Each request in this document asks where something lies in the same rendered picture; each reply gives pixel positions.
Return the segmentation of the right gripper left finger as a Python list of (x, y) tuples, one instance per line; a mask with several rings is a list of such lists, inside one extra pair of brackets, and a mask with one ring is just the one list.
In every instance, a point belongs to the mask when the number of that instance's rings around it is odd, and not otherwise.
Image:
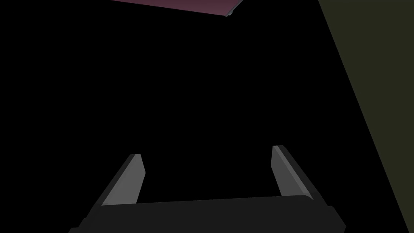
[(115, 177), (97, 201), (98, 206), (135, 204), (145, 178), (140, 154), (128, 156)]

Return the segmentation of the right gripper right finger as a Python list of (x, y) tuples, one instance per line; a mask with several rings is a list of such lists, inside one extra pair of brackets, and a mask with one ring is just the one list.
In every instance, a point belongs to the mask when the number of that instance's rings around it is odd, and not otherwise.
[(271, 169), (281, 196), (304, 195), (326, 206), (324, 198), (285, 146), (272, 147)]

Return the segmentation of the maroon flat panel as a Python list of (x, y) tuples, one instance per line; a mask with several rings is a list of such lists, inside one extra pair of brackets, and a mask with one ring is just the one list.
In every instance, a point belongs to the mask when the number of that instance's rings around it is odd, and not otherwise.
[(243, 0), (112, 0), (146, 6), (228, 16)]

